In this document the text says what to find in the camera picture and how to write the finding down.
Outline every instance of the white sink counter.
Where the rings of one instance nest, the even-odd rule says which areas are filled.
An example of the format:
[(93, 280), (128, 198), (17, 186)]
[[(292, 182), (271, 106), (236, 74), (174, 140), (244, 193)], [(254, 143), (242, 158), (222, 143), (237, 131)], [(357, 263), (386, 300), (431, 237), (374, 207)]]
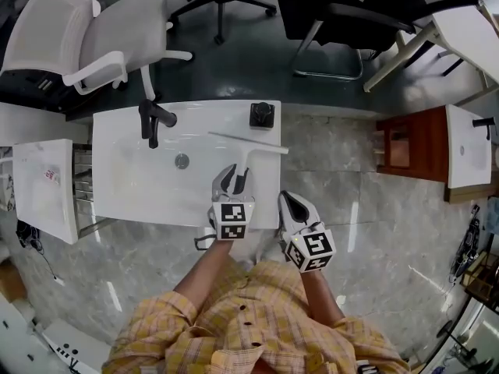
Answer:
[(447, 105), (445, 112), (449, 138), (448, 188), (490, 183), (492, 153), (487, 128), (472, 125), (474, 119), (482, 117), (454, 105)]
[[(281, 145), (281, 103), (275, 106), (272, 130), (250, 128), (250, 105), (260, 101), (193, 101), (160, 104), (177, 115), (172, 128), (159, 124), (159, 147), (141, 137), (138, 107), (94, 115), (92, 170), (95, 214), (102, 217), (206, 227), (211, 183), (218, 173), (239, 161), (224, 133)], [(189, 158), (185, 169), (175, 165), (179, 154)], [(281, 157), (253, 151), (248, 158), (257, 201), (251, 228), (278, 227)]]

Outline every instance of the mesh chair back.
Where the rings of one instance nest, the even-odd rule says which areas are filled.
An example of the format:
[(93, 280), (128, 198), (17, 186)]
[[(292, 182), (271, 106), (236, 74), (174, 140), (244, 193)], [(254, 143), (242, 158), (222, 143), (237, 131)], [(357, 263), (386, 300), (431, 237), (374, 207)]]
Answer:
[(9, 38), (2, 72), (78, 71), (81, 44), (92, 19), (92, 0), (29, 0)]

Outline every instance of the wooden cabinet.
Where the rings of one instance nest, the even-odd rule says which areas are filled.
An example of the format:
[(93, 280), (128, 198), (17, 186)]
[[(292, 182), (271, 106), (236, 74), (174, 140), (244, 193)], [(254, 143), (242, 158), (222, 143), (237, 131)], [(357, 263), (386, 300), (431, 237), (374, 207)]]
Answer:
[(23, 279), (10, 260), (0, 264), (0, 293), (4, 295), (8, 303), (12, 303), (16, 299), (27, 298)]
[(376, 123), (384, 136), (384, 163), (379, 173), (447, 182), (449, 144), (445, 107)]

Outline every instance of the white office chair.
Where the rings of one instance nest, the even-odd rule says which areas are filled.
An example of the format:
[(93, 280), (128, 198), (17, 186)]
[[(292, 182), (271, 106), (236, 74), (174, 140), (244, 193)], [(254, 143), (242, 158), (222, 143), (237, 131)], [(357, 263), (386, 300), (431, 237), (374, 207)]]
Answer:
[(39, 69), (62, 75), (66, 86), (88, 94), (128, 81), (140, 69), (155, 99), (149, 64), (163, 58), (192, 61), (166, 50), (166, 0), (120, 0), (94, 18), (92, 0), (29, 0), (7, 44), (2, 71)]

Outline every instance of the chair base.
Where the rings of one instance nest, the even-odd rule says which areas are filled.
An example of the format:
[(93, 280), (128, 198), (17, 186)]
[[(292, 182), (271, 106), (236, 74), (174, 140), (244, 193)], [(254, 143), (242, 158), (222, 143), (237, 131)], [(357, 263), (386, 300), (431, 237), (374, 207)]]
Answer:
[(344, 82), (351, 82), (352, 80), (358, 80), (362, 77), (364, 73), (364, 65), (362, 62), (362, 57), (360, 56), (360, 51), (356, 50), (357, 53), (357, 58), (359, 60), (359, 73), (354, 76), (348, 76), (348, 75), (339, 75), (335, 73), (326, 73), (326, 72), (307, 72), (307, 71), (301, 71), (296, 68), (296, 62), (298, 58), (306, 51), (306, 49), (310, 46), (312, 43), (313, 39), (315, 38), (315, 35), (319, 31), (320, 27), (324, 21), (315, 21), (312, 25), (312, 27), (309, 30), (309, 33), (306, 35), (305, 39), (303, 39), (301, 45), (298, 48), (298, 51), (295, 54), (295, 57), (292, 60), (291, 63), (291, 68), (293, 71), (293, 75), (297, 77), (307, 77), (307, 76), (319, 76), (323, 78), (330, 78), (330, 79), (337, 79), (337, 80), (343, 80)]
[[(202, 5), (206, 5), (214, 1), (215, 0), (192, 0), (190, 3), (184, 5), (182, 8), (173, 12), (168, 21), (177, 24), (179, 23), (179, 16), (181, 16), (182, 14), (185, 14), (186, 12), (192, 11), (194, 9), (197, 9), (198, 7), (201, 7)], [(235, 1), (262, 7), (266, 9), (265, 14), (269, 18), (275, 16), (278, 13), (278, 8), (275, 5), (262, 2), (261, 0), (235, 0)], [(224, 7), (225, 3), (218, 3), (218, 33), (214, 37), (214, 42), (219, 45), (225, 42), (223, 34)]]

